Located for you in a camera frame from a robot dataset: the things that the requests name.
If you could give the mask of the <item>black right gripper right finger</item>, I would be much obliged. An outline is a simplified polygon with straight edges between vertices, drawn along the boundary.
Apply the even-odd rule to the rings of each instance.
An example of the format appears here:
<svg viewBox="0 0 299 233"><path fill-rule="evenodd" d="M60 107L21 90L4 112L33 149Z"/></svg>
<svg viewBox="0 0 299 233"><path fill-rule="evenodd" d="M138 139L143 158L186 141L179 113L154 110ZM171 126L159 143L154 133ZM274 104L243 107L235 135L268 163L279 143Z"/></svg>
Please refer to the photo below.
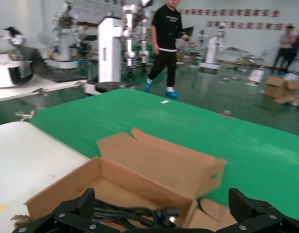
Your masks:
<svg viewBox="0 0 299 233"><path fill-rule="evenodd" d="M248 198L237 188L229 189L229 209L236 224L218 233L281 233L282 219L266 201Z"/></svg>

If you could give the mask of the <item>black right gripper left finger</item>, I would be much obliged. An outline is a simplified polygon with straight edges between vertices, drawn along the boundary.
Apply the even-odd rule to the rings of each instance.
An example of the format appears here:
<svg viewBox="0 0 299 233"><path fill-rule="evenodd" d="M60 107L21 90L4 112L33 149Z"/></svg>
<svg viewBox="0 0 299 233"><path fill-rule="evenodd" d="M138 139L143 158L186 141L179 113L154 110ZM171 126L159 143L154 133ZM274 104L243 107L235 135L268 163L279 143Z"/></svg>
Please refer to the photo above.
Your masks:
<svg viewBox="0 0 299 233"><path fill-rule="evenodd" d="M122 233L123 227L101 224L92 219L95 191L88 188L74 199L65 195L62 202L49 189L26 202L30 222L13 230L15 233Z"/></svg>

